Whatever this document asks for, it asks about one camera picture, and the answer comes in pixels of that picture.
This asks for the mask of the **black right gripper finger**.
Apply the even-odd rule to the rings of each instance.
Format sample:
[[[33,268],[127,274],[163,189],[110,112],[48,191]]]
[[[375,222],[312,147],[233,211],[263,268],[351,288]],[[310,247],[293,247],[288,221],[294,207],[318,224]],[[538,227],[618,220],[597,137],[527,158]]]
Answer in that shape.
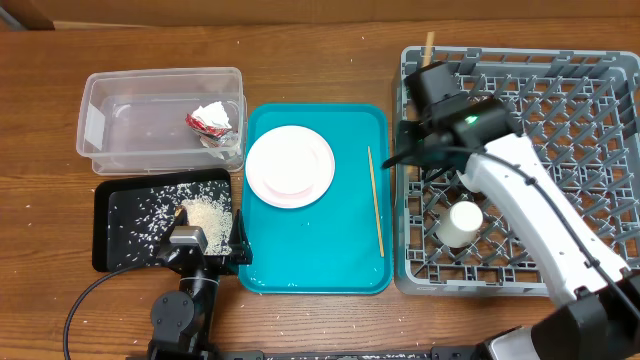
[[[443,176],[444,174],[446,174],[448,171],[450,171],[451,167],[448,168],[441,168],[438,171],[432,173],[431,175],[429,175],[428,177],[426,177],[425,179],[423,179],[424,183],[431,183],[434,180],[437,180],[439,177]]]
[[[419,152],[409,149],[407,151],[397,153],[389,159],[385,160],[382,163],[381,167],[383,169],[388,169],[396,165],[411,165],[423,167],[424,161],[422,159],[422,155]]]

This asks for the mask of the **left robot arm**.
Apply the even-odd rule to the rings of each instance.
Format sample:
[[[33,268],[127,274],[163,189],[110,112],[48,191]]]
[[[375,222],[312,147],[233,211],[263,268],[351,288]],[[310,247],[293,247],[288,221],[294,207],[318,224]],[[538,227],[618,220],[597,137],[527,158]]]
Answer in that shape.
[[[252,263],[242,213],[233,218],[230,254],[207,255],[207,245],[202,228],[190,225],[187,210],[179,209],[155,256],[159,265],[180,275],[179,288],[159,296],[151,308],[153,334],[148,360],[227,357],[209,341],[209,332],[219,278],[236,275],[240,266]]]

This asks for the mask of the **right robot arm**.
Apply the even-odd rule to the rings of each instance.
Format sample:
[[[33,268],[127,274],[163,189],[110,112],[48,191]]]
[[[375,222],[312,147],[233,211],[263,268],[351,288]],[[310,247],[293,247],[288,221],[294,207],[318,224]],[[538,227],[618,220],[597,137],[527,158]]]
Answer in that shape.
[[[626,359],[639,352],[639,276],[583,221],[497,98],[474,103],[438,61],[406,76],[418,118],[384,162],[458,171],[505,216],[554,313],[462,352],[465,359]]]

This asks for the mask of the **white paper cup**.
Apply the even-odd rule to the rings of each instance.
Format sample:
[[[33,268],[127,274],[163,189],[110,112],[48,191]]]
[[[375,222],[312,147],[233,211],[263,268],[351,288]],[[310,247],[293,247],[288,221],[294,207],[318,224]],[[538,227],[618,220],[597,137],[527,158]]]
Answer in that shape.
[[[482,223],[480,208],[473,202],[460,201],[440,217],[436,236],[450,248],[462,248],[476,239]]]

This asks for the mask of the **rice food scraps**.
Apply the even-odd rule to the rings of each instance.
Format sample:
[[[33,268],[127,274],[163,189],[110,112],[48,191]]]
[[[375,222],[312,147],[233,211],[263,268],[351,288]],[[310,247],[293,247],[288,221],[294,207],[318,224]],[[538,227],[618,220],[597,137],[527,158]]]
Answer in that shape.
[[[190,182],[115,192],[109,197],[106,239],[114,267],[145,261],[178,207],[187,210],[188,225],[204,230],[207,255],[227,255],[233,224],[231,186],[223,180]]]

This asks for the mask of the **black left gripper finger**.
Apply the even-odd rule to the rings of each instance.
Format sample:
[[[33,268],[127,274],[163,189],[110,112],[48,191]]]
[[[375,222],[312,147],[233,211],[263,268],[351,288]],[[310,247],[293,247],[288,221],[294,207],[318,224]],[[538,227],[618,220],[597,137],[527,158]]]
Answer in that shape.
[[[239,265],[252,264],[253,253],[246,235],[243,215],[240,210],[236,212],[233,219],[228,245],[231,248],[230,257],[235,263]]]
[[[170,237],[173,234],[176,227],[179,226],[187,226],[188,225],[188,215],[187,210],[184,207],[178,207],[174,214],[174,220],[169,225],[167,230],[163,233],[159,240],[159,248],[163,246],[168,246],[170,243]]]

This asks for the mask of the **white napkin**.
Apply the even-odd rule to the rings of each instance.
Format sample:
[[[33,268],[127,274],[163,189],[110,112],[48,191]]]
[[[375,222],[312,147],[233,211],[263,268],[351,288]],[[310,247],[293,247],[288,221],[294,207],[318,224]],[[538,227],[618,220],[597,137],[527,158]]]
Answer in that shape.
[[[205,107],[200,106],[192,116],[206,127],[231,129],[229,116],[221,101],[211,103]]]

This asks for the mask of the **red snack wrapper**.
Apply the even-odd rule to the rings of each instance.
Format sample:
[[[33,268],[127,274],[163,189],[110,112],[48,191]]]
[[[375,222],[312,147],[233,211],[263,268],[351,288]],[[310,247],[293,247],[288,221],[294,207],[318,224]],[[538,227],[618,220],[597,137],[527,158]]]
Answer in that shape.
[[[188,127],[199,137],[200,142],[206,148],[221,150],[226,148],[228,156],[236,156],[239,153],[239,134],[232,127],[231,129],[206,127],[192,114],[185,118]]]

